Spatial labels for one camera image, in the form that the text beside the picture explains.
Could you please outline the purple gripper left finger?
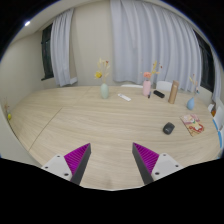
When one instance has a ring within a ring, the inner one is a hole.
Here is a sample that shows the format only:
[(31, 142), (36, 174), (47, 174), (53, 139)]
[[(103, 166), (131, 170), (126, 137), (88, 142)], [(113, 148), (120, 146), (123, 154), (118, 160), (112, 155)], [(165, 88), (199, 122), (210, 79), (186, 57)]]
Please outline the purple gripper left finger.
[(91, 154), (91, 144), (85, 144), (66, 155), (57, 154), (42, 169), (79, 185)]

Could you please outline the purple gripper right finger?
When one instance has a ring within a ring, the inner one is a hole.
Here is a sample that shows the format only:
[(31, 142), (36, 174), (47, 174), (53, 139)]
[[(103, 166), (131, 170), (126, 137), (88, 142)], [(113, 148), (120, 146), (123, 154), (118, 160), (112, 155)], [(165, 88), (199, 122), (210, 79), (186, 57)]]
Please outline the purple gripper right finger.
[(182, 169), (167, 153), (158, 154), (137, 143), (132, 146), (132, 154), (145, 185)]

